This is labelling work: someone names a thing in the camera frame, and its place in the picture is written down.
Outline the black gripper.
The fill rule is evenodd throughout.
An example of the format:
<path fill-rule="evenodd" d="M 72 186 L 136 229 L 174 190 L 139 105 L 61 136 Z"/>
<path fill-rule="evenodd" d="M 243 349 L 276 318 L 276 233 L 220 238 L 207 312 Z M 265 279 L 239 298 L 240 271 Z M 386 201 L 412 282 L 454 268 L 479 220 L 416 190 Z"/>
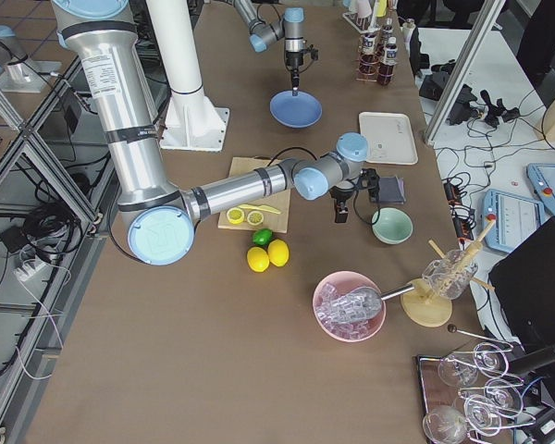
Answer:
<path fill-rule="evenodd" d="M 304 63 L 304 50 L 284 51 L 285 66 L 290 73 L 291 93 L 297 96 L 300 86 L 300 69 Z"/>
<path fill-rule="evenodd" d="M 329 189 L 329 195 L 333 200 L 335 210 L 335 223 L 343 224 L 347 222 L 349 209 L 347 202 L 357 192 L 357 184 L 353 181 L 344 181 Z"/>

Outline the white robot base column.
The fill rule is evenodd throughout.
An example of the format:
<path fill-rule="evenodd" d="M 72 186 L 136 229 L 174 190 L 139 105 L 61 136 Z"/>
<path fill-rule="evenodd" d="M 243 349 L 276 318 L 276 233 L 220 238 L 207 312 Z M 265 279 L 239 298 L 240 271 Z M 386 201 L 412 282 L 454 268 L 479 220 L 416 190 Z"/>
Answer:
<path fill-rule="evenodd" d="M 147 7 L 171 91 L 161 147 L 221 151 L 229 110 L 205 95 L 187 3 L 154 0 Z"/>

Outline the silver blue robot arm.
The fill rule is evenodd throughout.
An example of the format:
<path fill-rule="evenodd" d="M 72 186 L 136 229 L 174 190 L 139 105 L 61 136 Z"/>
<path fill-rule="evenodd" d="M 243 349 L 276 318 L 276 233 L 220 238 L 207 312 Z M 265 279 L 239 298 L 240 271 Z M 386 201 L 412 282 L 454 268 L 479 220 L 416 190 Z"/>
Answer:
<path fill-rule="evenodd" d="M 285 12 L 277 14 L 277 19 L 267 22 L 261 18 L 251 1 L 226 1 L 239 13 L 249 31 L 249 42 L 256 53 L 266 51 L 270 45 L 284 43 L 284 64 L 290 74 L 291 93 L 297 96 L 300 90 L 300 75 L 306 54 L 313 47 L 307 45 L 304 38 L 304 11 L 301 7 L 288 7 Z"/>
<path fill-rule="evenodd" d="M 204 93 L 186 3 L 147 5 L 171 91 L 164 130 L 154 123 L 129 3 L 55 1 L 52 7 L 61 43 L 79 56 L 88 81 L 121 187 L 117 205 L 128 227 L 129 248 L 140 261 L 177 262 L 191 248 L 198 221 L 236 205 L 291 188 L 313 200 L 359 178 L 368 143 L 349 132 L 314 161 L 287 159 L 180 189 L 167 177 L 162 150 L 219 151 L 229 115 Z"/>

